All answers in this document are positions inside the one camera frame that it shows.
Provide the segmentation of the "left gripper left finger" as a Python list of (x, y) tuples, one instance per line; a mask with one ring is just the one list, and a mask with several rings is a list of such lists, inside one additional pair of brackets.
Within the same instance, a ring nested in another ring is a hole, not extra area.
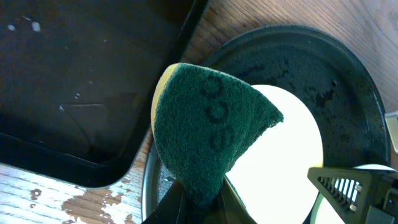
[(182, 184), (176, 180), (157, 208), (142, 224), (186, 224), (187, 195)]

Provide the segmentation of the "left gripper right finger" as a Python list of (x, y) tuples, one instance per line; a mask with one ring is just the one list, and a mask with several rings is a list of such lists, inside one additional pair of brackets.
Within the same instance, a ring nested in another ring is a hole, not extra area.
[(216, 196), (216, 214), (222, 224), (256, 224), (226, 177)]

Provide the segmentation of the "yellow plate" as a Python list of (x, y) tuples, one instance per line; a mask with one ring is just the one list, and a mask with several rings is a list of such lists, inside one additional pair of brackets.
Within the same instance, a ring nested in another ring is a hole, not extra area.
[(323, 165), (322, 138), (310, 110), (276, 86), (257, 85), (284, 115), (267, 129), (227, 173), (256, 223), (303, 223), (318, 190), (308, 169)]

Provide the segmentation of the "green yellow sponge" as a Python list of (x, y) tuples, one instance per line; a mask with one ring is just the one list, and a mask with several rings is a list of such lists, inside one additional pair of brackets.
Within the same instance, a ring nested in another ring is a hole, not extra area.
[(216, 197), (238, 158), (284, 120), (250, 84), (189, 63), (165, 69), (150, 116), (161, 161), (201, 207)]

